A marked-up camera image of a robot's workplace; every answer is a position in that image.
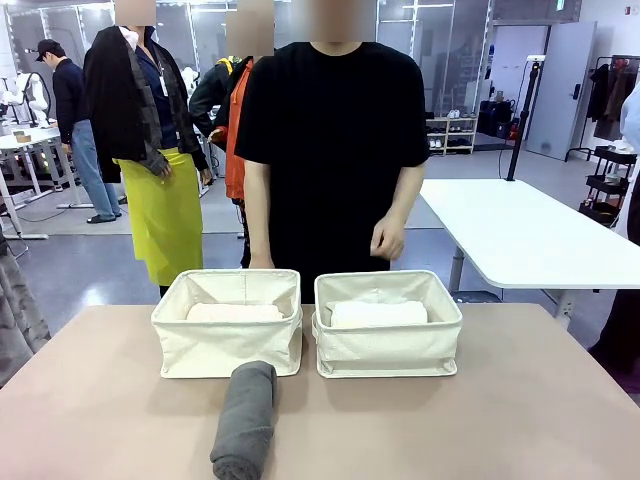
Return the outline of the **person's left hand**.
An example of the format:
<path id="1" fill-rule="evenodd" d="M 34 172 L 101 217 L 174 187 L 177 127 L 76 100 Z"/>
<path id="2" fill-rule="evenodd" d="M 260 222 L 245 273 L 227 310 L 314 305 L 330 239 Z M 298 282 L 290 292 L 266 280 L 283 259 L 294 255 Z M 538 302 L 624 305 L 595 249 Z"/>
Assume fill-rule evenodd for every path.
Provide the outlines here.
<path id="1" fill-rule="evenodd" d="M 404 223 L 396 216 L 386 215 L 374 227 L 370 245 L 373 257 L 397 260 L 405 245 Z"/>

